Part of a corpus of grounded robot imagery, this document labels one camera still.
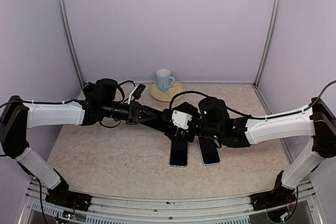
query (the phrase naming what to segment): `white mug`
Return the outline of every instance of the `white mug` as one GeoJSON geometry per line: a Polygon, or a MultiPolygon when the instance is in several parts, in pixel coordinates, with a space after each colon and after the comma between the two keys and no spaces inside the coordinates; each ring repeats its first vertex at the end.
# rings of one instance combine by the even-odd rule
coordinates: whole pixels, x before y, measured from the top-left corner
{"type": "Polygon", "coordinates": [[[176,80],[174,77],[170,76],[171,71],[168,69],[160,69],[156,72],[156,77],[158,79],[158,85],[157,87],[161,91],[168,91],[171,86],[174,86],[176,83],[176,80]]]}

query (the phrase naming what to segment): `smartphone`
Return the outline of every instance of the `smartphone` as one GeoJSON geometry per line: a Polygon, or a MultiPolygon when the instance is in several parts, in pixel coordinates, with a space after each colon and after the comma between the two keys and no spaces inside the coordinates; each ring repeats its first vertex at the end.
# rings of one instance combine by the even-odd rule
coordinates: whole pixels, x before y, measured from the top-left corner
{"type": "Polygon", "coordinates": [[[215,140],[209,138],[198,138],[202,162],[204,165],[217,165],[221,162],[215,140]]]}
{"type": "Polygon", "coordinates": [[[184,145],[173,143],[170,148],[170,166],[187,167],[188,164],[188,143],[184,145]]]}

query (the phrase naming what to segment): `beige speckled tabletop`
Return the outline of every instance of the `beige speckled tabletop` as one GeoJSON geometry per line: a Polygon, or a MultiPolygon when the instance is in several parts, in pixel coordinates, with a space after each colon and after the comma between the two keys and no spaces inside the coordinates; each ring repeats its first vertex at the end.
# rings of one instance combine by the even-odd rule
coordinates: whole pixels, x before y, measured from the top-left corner
{"type": "MultiPolygon", "coordinates": [[[[225,100],[231,108],[253,115],[264,111],[249,85],[186,84],[225,100]]],[[[125,86],[126,93],[131,89],[125,86]]],[[[199,95],[176,101],[197,106],[199,95]]],[[[164,109],[154,100],[149,85],[140,103],[164,109]]],[[[70,188],[87,193],[135,198],[180,199],[237,195],[271,189],[277,174],[288,166],[279,141],[250,148],[219,149],[221,163],[204,166],[198,143],[189,145],[187,168],[169,166],[170,140],[141,125],[122,123],[115,129],[93,126],[63,127],[48,163],[60,172],[70,188]]]]}

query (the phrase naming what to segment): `black cable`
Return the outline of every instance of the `black cable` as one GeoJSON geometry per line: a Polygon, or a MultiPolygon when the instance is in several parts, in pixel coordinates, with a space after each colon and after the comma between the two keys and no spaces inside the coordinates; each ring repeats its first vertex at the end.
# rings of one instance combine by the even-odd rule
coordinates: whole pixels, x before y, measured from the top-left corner
{"type": "Polygon", "coordinates": [[[116,102],[119,102],[119,103],[122,103],[122,101],[125,99],[125,92],[124,90],[122,89],[122,87],[118,84],[117,86],[117,89],[120,91],[121,93],[121,100],[120,101],[116,101],[116,102]]]}
{"type": "Polygon", "coordinates": [[[294,215],[296,207],[298,206],[298,200],[299,200],[299,186],[297,186],[296,188],[296,202],[295,202],[294,210],[291,213],[291,215],[287,219],[285,219],[285,221],[289,220],[294,215]]]}
{"type": "Polygon", "coordinates": [[[304,109],[304,111],[307,111],[309,110],[311,107],[313,107],[315,105],[315,103],[318,102],[318,100],[321,98],[321,96],[323,95],[323,93],[325,92],[325,90],[327,90],[327,88],[333,84],[336,83],[336,80],[332,81],[332,82],[329,82],[321,91],[321,93],[319,94],[319,96],[317,97],[317,99],[312,103],[310,104],[307,108],[304,109]]]}
{"type": "Polygon", "coordinates": [[[26,100],[15,100],[15,101],[9,101],[9,102],[5,102],[3,104],[0,105],[0,109],[8,104],[11,104],[11,103],[15,103],[15,102],[23,102],[23,103],[30,103],[30,104],[67,104],[67,103],[70,103],[70,102],[74,102],[76,101],[76,99],[72,99],[72,100],[69,100],[69,101],[65,101],[65,102],[33,102],[33,101],[26,101],[26,100]]]}
{"type": "Polygon", "coordinates": [[[116,124],[116,125],[113,125],[113,126],[107,126],[107,125],[104,125],[104,124],[102,123],[102,121],[100,121],[99,124],[100,124],[101,126],[105,127],[105,128],[113,129],[113,128],[118,127],[118,126],[121,124],[121,121],[120,121],[120,120],[117,120],[117,121],[118,121],[119,123],[116,124]]]}
{"type": "Polygon", "coordinates": [[[43,209],[43,202],[42,202],[42,184],[41,184],[41,181],[36,178],[38,184],[40,185],[40,204],[41,204],[41,210],[42,210],[42,215],[43,215],[43,219],[45,221],[46,224],[49,224],[48,221],[47,221],[47,218],[46,218],[46,215],[44,213],[44,209],[43,209]]]}
{"type": "MultiPolygon", "coordinates": [[[[327,88],[333,84],[336,83],[336,80],[334,81],[331,81],[329,82],[321,91],[321,93],[318,95],[317,99],[312,102],[308,107],[306,107],[303,111],[307,111],[309,110],[311,107],[313,107],[317,102],[318,100],[321,98],[321,96],[323,95],[323,93],[327,90],[327,88]]],[[[274,116],[268,116],[268,117],[254,117],[254,116],[251,116],[251,115],[248,115],[248,114],[244,114],[244,113],[241,113],[239,111],[236,111],[234,109],[231,109],[229,107],[227,107],[228,110],[238,114],[238,115],[241,115],[241,116],[245,116],[249,119],[254,119],[254,120],[266,120],[266,119],[274,119],[274,118],[281,118],[281,117],[284,117],[284,116],[290,116],[290,115],[295,115],[295,114],[300,114],[302,113],[302,111],[294,111],[294,112],[290,112],[290,113],[286,113],[286,114],[281,114],[281,115],[274,115],[274,116]]]]}
{"type": "Polygon", "coordinates": [[[133,84],[134,87],[136,87],[134,81],[132,81],[132,80],[123,81],[119,84],[119,86],[124,85],[125,83],[131,83],[131,84],[133,84]]]}
{"type": "Polygon", "coordinates": [[[170,103],[169,103],[169,109],[170,109],[170,110],[172,109],[172,105],[173,105],[174,100],[175,100],[177,97],[179,97],[179,96],[181,96],[181,95],[183,95],[183,94],[200,94],[200,95],[202,95],[202,96],[204,96],[204,97],[210,97],[209,95],[204,94],[204,93],[202,93],[202,92],[198,92],[198,91],[193,91],[193,90],[191,90],[191,91],[183,91],[183,92],[181,92],[181,93],[178,93],[178,94],[174,95],[173,98],[170,100],[170,103]]]}

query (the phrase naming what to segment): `lavender wall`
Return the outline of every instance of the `lavender wall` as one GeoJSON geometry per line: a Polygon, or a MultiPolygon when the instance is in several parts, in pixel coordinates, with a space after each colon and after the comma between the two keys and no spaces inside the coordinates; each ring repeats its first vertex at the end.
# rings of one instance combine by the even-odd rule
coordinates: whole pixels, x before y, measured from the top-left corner
{"type": "MultiPolygon", "coordinates": [[[[336,0],[282,0],[261,92],[273,112],[308,104],[336,79],[336,0]]],[[[336,87],[323,100],[336,114],[336,87]]],[[[288,140],[296,157],[305,138],[288,140]]],[[[336,158],[322,163],[311,180],[327,223],[336,219],[336,158]]]]}
{"type": "Polygon", "coordinates": [[[66,0],[87,81],[254,81],[273,0],[66,0]]]}
{"type": "MultiPolygon", "coordinates": [[[[45,101],[78,94],[57,0],[0,0],[0,41],[0,104],[13,94],[45,101]]],[[[36,128],[27,139],[47,158],[59,130],[36,128]]],[[[0,158],[1,223],[17,223],[29,181],[16,162],[0,158]]]]}

